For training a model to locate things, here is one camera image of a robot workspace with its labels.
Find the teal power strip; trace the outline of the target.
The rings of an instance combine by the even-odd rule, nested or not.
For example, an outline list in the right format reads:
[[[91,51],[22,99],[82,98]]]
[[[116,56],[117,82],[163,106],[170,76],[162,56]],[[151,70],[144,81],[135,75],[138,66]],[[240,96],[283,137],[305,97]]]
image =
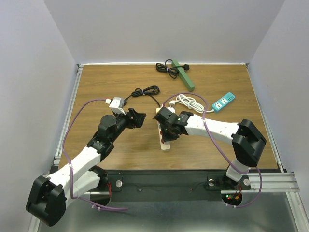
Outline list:
[[[225,108],[228,104],[230,104],[234,99],[235,95],[231,92],[226,93],[223,97],[221,97],[219,100],[217,100],[214,104],[212,104],[211,109],[218,113],[223,108]]]

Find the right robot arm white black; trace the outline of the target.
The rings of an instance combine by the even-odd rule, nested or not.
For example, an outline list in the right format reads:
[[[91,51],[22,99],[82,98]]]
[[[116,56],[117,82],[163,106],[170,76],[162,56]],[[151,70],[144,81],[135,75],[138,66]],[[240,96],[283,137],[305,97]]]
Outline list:
[[[161,140],[164,143],[177,140],[184,134],[210,138],[221,154],[223,151],[217,141],[231,145],[235,158],[230,161],[223,155],[229,166],[222,177],[222,183],[228,189],[237,186],[251,168],[257,167],[267,143],[262,133],[247,119],[243,119],[240,123],[222,122],[187,111],[177,115],[169,107],[157,109],[154,119],[159,124]]]

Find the beige power strip red sockets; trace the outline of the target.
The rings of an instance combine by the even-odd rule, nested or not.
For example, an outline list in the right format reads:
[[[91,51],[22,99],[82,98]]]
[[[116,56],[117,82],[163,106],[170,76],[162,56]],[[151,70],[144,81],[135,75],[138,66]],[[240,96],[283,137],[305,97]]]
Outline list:
[[[159,108],[156,108],[156,113],[158,113],[159,111],[160,111],[160,109],[161,109],[162,107],[159,107]],[[163,150],[163,151],[169,151],[170,150],[170,142],[166,142],[166,143],[162,143],[161,142],[161,135],[160,135],[160,131],[162,130],[161,129],[161,125],[160,125],[160,123],[158,122],[157,123],[157,125],[158,125],[158,132],[159,132],[159,139],[160,139],[160,147],[161,147],[161,150]]]

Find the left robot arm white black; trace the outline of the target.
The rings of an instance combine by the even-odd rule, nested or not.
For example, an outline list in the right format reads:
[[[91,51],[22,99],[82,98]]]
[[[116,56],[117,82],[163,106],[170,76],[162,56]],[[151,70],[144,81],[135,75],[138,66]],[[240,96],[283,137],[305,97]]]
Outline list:
[[[97,164],[111,153],[114,141],[125,129],[141,128],[145,118],[145,113],[133,108],[103,116],[92,139],[73,160],[55,173],[34,180],[26,210],[51,227],[60,221],[73,200],[88,190],[105,189],[107,173]]]

